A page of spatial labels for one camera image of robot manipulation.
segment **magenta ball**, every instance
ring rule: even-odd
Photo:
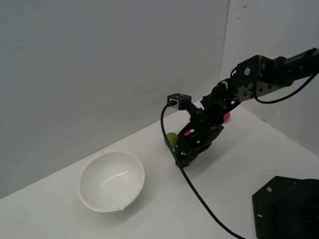
[[[224,115],[224,122],[226,123],[227,121],[229,121],[229,118],[230,118],[230,112]]]

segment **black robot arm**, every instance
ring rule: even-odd
[[[178,134],[175,153],[182,167],[187,166],[197,155],[205,151],[224,129],[224,115],[241,102],[256,99],[265,104],[280,102],[306,86],[319,72],[319,50],[313,48],[289,59],[274,60],[256,55],[240,63],[230,78],[217,84],[212,92],[200,101],[203,108],[191,102],[191,96],[173,94],[167,103],[175,101],[178,110],[190,114],[190,122]],[[297,91],[272,102],[263,102],[258,97],[288,87],[296,80],[310,77]]]

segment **white tabletop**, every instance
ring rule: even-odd
[[[179,132],[186,112],[165,118]],[[97,213],[78,199],[83,167],[108,150],[127,151],[145,168],[141,194],[127,209]],[[274,176],[319,179],[319,158],[242,107],[213,145],[186,168],[217,217],[235,233],[255,237],[251,196]],[[185,182],[156,122],[0,200],[4,239],[230,239]]]

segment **gray wall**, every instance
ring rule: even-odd
[[[319,48],[318,9],[318,0],[231,0],[221,78],[229,77],[238,63],[256,54],[291,57]],[[286,96],[304,81],[261,99]],[[251,100],[242,106],[319,156],[318,103],[319,76],[284,102],[263,105]]]
[[[0,1],[0,198],[219,78],[228,1]]]

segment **black cable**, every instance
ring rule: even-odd
[[[236,71],[236,70],[237,70],[237,67],[235,67],[235,68],[231,71],[230,77],[233,77],[233,73],[234,73],[234,71]]]
[[[280,99],[277,99],[277,100],[274,100],[274,101],[261,101],[257,97],[256,89],[253,91],[254,98],[255,98],[256,101],[258,101],[259,103],[262,103],[262,104],[274,104],[274,103],[278,103],[278,102],[284,101],[284,100],[290,98],[291,96],[294,96],[299,91],[301,91],[307,84],[310,83],[310,81],[312,81],[314,79],[314,77],[316,77],[317,74],[318,74],[318,72],[317,73],[313,73],[298,89],[296,89],[291,94],[289,94],[289,95],[287,95],[285,97],[282,97]]]
[[[194,185],[192,184],[192,182],[190,181],[190,179],[188,178],[187,174],[185,173],[184,169],[181,167],[181,165],[179,164],[179,161],[177,159],[177,156],[171,146],[171,144],[169,143],[169,140],[167,138],[166,132],[165,132],[165,128],[164,128],[164,113],[165,110],[170,107],[176,105],[176,102],[172,102],[171,105],[167,104],[160,115],[160,127],[161,127],[161,131],[163,133],[164,139],[168,145],[168,148],[170,150],[170,152],[172,153],[175,161],[176,161],[176,165],[179,167],[182,175],[184,176],[185,180],[187,181],[187,183],[189,184],[190,188],[193,190],[194,194],[197,196],[197,198],[200,200],[200,202],[202,203],[202,205],[204,206],[204,208],[208,211],[208,213],[214,218],[214,220],[217,222],[217,224],[219,224],[225,231],[227,231],[229,234],[231,234],[232,236],[234,236],[235,238],[238,239],[245,239],[237,234],[235,234],[234,232],[232,232],[231,230],[229,230],[216,216],[215,214],[211,211],[211,209],[208,207],[208,205],[205,203],[205,201],[202,199],[202,197],[200,196],[200,194],[197,192],[197,190],[195,189]]]

